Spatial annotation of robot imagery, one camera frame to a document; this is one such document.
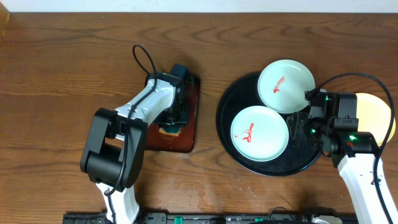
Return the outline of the green yellow sponge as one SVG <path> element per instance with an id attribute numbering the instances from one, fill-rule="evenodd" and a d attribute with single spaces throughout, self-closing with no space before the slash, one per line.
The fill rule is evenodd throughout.
<path id="1" fill-rule="evenodd" d="M 159 133 L 176 137 L 180 134 L 180 128 L 178 126 L 167 126 L 159 128 Z"/>

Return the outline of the yellow plate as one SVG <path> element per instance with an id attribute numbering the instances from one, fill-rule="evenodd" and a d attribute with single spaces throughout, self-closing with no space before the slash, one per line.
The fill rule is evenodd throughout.
<path id="1" fill-rule="evenodd" d="M 371 133 L 381 146 L 390 124 L 391 109 L 382 99 L 369 93 L 357 93 L 356 96 L 358 132 Z"/>

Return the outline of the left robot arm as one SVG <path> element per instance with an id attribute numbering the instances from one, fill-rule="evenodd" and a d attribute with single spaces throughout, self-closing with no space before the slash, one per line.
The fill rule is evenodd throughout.
<path id="1" fill-rule="evenodd" d="M 142 169 L 149 126 L 176 137 L 195 121 L 197 78 L 189 71 L 152 73 L 145 88 L 115 110 L 94 114 L 80 169 L 97 185 L 110 223 L 134 223 L 139 213 L 134 183 Z"/>

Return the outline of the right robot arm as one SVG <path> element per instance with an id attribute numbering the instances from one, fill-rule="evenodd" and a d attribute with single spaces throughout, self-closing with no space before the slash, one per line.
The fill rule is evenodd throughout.
<path id="1" fill-rule="evenodd" d="M 382 138 L 394 134 L 392 107 L 369 93 L 305 92 L 310 109 L 287 124 L 294 140 L 329 157 L 344 180 L 359 223 L 397 223 L 384 176 Z"/>

